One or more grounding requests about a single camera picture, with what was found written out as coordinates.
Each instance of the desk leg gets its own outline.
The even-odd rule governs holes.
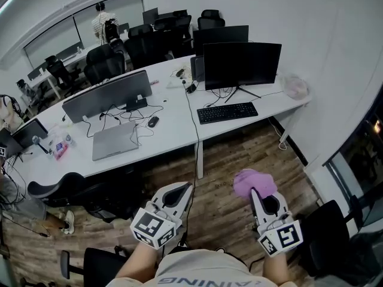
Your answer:
[[[293,112],[293,115],[290,117],[290,120],[287,123],[287,126],[285,128],[285,131],[283,132],[280,142],[285,142],[288,135],[290,135],[291,130],[294,128],[295,124],[297,123],[300,115],[302,114],[303,108],[305,106],[301,106],[300,108],[297,108],[295,112]]]
[[[202,179],[203,178],[203,142],[199,142],[194,145],[194,153],[196,154],[196,160],[197,160],[197,178]]]
[[[61,99],[59,92],[57,91],[57,89],[53,85],[53,82],[52,82],[52,80],[50,78],[48,78],[48,83],[49,83],[50,87],[52,87],[52,89],[53,89],[54,93],[56,94],[57,98]]]

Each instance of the wooden floor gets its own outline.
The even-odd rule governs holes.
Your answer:
[[[236,133],[221,137],[219,141],[204,143],[205,177],[196,182],[193,207],[189,216],[189,245],[193,248],[226,250],[250,265],[264,255],[254,239],[254,218],[250,205],[233,192],[233,178],[244,168],[270,173],[278,190],[294,213],[307,214],[316,208],[318,197],[303,172],[303,166],[293,150],[281,151],[270,124],[258,123]],[[194,180],[194,154],[192,148],[182,149],[169,157],[158,157],[140,164],[147,188],[156,188],[178,181]],[[82,208],[72,207],[75,213],[75,233],[70,236],[52,232],[43,238],[4,220],[4,237],[11,254],[16,279],[25,277],[30,282],[56,282],[59,286],[82,286],[83,279],[73,274],[71,280],[61,276],[58,259],[61,250],[70,251],[71,264],[82,267],[84,251],[88,247],[113,251],[115,245],[128,250],[136,246],[129,221],[118,219],[111,224],[96,219]],[[17,218],[19,223],[44,232],[38,225]],[[172,249],[177,240],[166,245]],[[298,286],[313,285],[312,279],[297,265],[291,273]],[[262,273],[262,262],[253,266],[252,273]]]

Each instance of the bottle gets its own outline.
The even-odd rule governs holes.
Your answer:
[[[62,140],[70,146],[76,146],[76,142],[73,140],[72,136],[69,135],[68,132],[63,133]]]

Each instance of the person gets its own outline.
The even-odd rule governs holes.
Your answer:
[[[23,120],[14,111],[11,98],[0,97],[0,129],[6,128],[13,134],[23,123]]]
[[[253,276],[247,266],[224,252],[190,250],[182,246],[165,256],[155,271],[157,251],[140,242],[107,287],[296,287],[290,281],[285,254],[265,256],[263,277]]]
[[[1,167],[4,163],[4,157],[0,157]],[[64,234],[74,233],[72,211],[69,210],[66,213],[64,220],[47,212],[47,205],[41,200],[31,197],[24,188],[20,188],[13,180],[6,177],[4,169],[0,173],[0,206],[2,210],[41,221],[43,226],[59,229]]]
[[[107,43],[107,38],[105,36],[105,22],[114,19],[114,22],[118,25],[118,19],[114,13],[107,13],[105,11],[105,4],[103,2],[98,2],[96,4],[96,10],[99,14],[92,20],[93,31],[100,45],[104,45]]]

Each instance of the computer mouse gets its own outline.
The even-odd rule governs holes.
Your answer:
[[[157,116],[151,117],[148,122],[148,127],[155,127],[159,120],[160,118],[158,118]]]

